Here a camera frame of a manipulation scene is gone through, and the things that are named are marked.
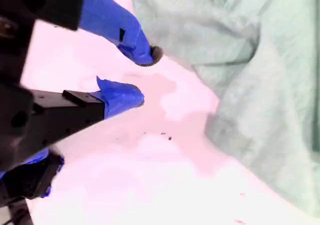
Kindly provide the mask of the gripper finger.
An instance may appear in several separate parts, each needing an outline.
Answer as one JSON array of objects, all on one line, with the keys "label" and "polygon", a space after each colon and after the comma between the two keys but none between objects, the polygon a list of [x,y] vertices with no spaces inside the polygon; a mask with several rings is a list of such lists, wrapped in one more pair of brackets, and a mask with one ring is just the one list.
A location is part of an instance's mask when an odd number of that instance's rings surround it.
[{"label": "gripper finger", "polygon": [[32,152],[40,152],[102,120],[140,107],[145,101],[141,90],[133,84],[100,78],[96,82],[96,92],[32,91]]},{"label": "gripper finger", "polygon": [[163,50],[151,45],[138,19],[114,0],[47,0],[49,23],[103,37],[138,66],[152,66]]}]

